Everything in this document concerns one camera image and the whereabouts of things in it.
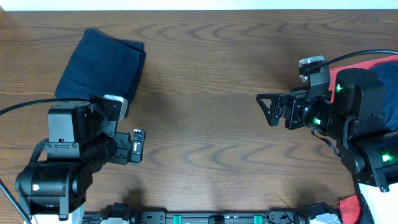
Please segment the navy blue shorts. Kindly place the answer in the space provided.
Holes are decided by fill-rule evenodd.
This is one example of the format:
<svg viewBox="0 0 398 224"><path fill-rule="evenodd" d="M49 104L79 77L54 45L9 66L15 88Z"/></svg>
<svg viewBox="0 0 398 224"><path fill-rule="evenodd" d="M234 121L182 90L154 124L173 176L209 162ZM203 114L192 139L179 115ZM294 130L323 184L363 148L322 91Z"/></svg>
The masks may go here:
<svg viewBox="0 0 398 224"><path fill-rule="evenodd" d="M56 98L121 96L132 103L146 59L145 45L87 29L55 90Z"/></svg>

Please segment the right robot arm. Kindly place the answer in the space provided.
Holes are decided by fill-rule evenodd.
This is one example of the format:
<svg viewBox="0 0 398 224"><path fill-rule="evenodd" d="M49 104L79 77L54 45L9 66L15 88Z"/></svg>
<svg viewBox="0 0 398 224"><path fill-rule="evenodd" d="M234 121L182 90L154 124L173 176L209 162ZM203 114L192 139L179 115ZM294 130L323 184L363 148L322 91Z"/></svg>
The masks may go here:
<svg viewBox="0 0 398 224"><path fill-rule="evenodd" d="M352 174L375 223L397 223L397 64L301 70L307 86L258 94L269 126L304 126L328 142Z"/></svg>

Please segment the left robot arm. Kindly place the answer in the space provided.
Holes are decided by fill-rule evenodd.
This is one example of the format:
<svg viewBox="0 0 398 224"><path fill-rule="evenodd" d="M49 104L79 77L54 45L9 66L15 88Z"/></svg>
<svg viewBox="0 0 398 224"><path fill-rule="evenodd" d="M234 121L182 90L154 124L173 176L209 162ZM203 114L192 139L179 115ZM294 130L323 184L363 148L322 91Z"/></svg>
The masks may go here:
<svg viewBox="0 0 398 224"><path fill-rule="evenodd" d="M117 130L125 102L110 98L59 99L48 111L49 137L17 176L19 204L31 222L56 222L83 210L93 174L107 163L140 163L146 132Z"/></svg>

